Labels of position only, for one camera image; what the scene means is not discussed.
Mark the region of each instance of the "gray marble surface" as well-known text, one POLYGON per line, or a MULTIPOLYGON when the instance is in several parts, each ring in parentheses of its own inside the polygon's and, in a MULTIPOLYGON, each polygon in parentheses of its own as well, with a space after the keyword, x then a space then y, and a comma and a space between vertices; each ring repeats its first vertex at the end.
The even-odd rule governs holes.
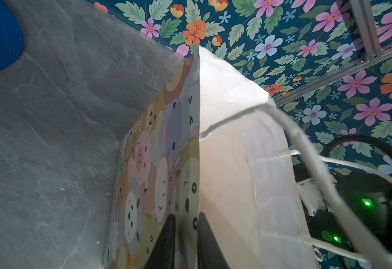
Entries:
POLYGON ((5 3, 25 49, 0 71, 0 269, 98 269, 120 140, 181 60, 85 0, 5 3))

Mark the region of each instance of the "cartoon pig face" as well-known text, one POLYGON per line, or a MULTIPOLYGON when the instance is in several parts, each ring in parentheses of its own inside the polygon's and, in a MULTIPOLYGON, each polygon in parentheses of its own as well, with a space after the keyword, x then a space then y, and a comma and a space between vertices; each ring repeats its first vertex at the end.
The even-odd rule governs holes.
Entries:
POLYGON ((148 186, 148 174, 151 167, 151 138, 148 130, 139 135, 135 146, 135 155, 128 161, 129 180, 136 179, 139 185, 148 186))

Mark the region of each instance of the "paper shopping bag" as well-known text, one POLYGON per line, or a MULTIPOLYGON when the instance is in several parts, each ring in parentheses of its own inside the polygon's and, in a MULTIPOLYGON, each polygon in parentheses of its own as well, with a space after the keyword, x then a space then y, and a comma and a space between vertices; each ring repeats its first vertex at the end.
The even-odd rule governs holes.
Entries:
POLYGON ((177 269, 196 268, 204 212, 231 268, 314 268, 283 129, 262 113, 201 140, 210 125, 253 105, 275 105, 234 67, 200 48, 122 142, 104 268, 142 269, 168 214, 177 269))

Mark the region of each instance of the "metal frame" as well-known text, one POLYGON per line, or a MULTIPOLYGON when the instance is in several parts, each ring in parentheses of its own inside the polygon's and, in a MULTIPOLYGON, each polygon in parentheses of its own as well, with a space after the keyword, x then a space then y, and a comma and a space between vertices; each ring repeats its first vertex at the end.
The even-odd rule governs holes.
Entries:
POLYGON ((305 84, 304 86, 293 90, 292 92, 282 95, 279 98, 274 99, 277 106, 284 105, 295 99, 304 96, 307 93, 316 91, 326 85, 334 83, 346 76, 359 72, 360 70, 366 69, 380 62, 386 61, 392 58, 392 43, 384 46, 382 48, 382 55, 380 57, 375 57, 373 60, 369 60, 367 57, 363 56, 350 62, 343 67, 340 67, 328 74, 321 76, 320 78, 305 84))

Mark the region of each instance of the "white string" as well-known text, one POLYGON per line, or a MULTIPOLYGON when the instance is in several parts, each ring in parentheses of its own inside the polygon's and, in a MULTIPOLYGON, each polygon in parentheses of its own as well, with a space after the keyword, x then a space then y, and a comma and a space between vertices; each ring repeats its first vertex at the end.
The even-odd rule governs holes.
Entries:
POLYGON ((290 141, 301 152, 303 162, 316 179, 319 188, 323 191, 324 197, 336 215, 340 226, 351 239, 356 249, 368 258, 368 261, 375 269, 386 269, 391 267, 389 256, 378 239, 366 228, 359 218, 348 207, 332 186, 330 175, 325 164, 313 147, 311 141, 306 137, 305 132, 289 116, 268 103, 256 105, 238 112, 222 121, 219 121, 204 132, 200 133, 200 140, 206 139, 211 133, 221 126, 239 119, 245 115, 262 111, 277 121, 287 132, 290 141))

